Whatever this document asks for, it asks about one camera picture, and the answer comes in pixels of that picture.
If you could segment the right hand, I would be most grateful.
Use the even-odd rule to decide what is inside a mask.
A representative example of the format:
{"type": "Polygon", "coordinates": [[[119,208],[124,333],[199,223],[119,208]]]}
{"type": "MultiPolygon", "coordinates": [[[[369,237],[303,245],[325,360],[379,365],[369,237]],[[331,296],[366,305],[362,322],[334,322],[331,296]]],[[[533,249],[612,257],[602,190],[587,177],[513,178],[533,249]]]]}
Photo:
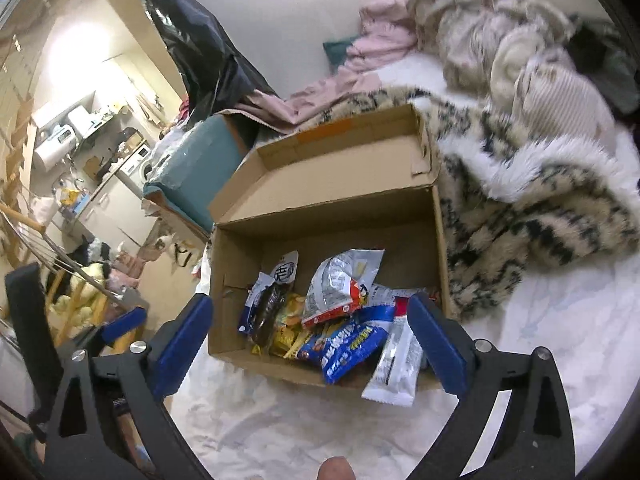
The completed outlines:
{"type": "Polygon", "coordinates": [[[325,460],[318,469],[318,480],[356,480],[352,466],[344,456],[325,460]]]}

